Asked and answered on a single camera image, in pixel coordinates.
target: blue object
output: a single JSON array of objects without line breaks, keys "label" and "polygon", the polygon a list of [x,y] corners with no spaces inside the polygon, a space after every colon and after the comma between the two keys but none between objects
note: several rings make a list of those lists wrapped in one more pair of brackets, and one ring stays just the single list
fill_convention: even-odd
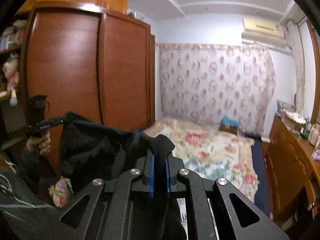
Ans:
[{"label": "blue object", "polygon": [[229,126],[229,122],[230,122],[230,119],[229,117],[227,117],[226,115],[223,116],[222,120],[221,120],[222,124],[225,125],[225,126]]},{"label": "blue object", "polygon": [[230,126],[232,127],[238,127],[238,122],[236,120],[230,120],[229,121]]},{"label": "blue object", "polygon": [[149,197],[153,197],[155,184],[155,156],[151,157]]},{"label": "blue object", "polygon": [[10,98],[10,106],[17,106],[18,100],[17,98]]},{"label": "blue object", "polygon": [[254,195],[254,204],[269,217],[269,189],[267,183],[266,166],[259,140],[254,140],[254,145],[251,146],[251,153],[253,169],[257,174],[258,181],[260,182],[258,185],[258,190]]},{"label": "blue object", "polygon": [[165,159],[165,171],[167,174],[167,194],[168,197],[170,197],[170,171],[169,171],[169,163],[168,163],[168,159]]}]

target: air conditioner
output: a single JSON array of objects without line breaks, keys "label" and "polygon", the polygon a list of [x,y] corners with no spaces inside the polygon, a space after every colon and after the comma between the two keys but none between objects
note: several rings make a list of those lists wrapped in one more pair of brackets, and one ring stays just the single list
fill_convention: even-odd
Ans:
[{"label": "air conditioner", "polygon": [[243,23],[243,39],[270,44],[282,49],[287,47],[282,26],[245,17]]}]

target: hand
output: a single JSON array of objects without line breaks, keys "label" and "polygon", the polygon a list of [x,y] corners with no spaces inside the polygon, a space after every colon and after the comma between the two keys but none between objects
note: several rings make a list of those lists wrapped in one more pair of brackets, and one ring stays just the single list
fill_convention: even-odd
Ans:
[{"label": "hand", "polygon": [[50,152],[50,133],[45,132],[45,134],[40,137],[30,137],[27,141],[27,149],[28,151],[35,153],[37,148],[39,147],[39,153],[42,156],[47,156],[47,154]]}]

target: silver screw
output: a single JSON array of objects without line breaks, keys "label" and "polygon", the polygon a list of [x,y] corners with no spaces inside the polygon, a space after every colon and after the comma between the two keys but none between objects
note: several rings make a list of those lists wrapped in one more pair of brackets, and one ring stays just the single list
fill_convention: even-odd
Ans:
[{"label": "silver screw", "polygon": [[137,168],[134,168],[134,169],[132,169],[132,170],[130,171],[130,173],[131,173],[132,175],[138,175],[138,174],[140,174],[140,170],[137,169]]},{"label": "silver screw", "polygon": [[100,186],[100,185],[102,184],[102,179],[94,179],[94,180],[92,181],[92,184],[93,184],[94,186]]},{"label": "silver screw", "polygon": [[181,169],[179,172],[181,175],[188,175],[190,171],[188,169]]},{"label": "silver screw", "polygon": [[222,186],[226,185],[228,183],[227,179],[225,178],[219,178],[218,183]]}]

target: doll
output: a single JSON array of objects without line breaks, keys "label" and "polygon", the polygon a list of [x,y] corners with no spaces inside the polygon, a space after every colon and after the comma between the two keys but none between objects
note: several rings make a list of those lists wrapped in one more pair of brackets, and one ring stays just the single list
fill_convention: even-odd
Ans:
[{"label": "doll", "polygon": [[3,65],[4,76],[7,78],[7,91],[0,92],[0,97],[5,94],[11,94],[10,106],[16,106],[18,104],[16,87],[19,83],[19,55],[17,53],[11,53],[8,60]]}]

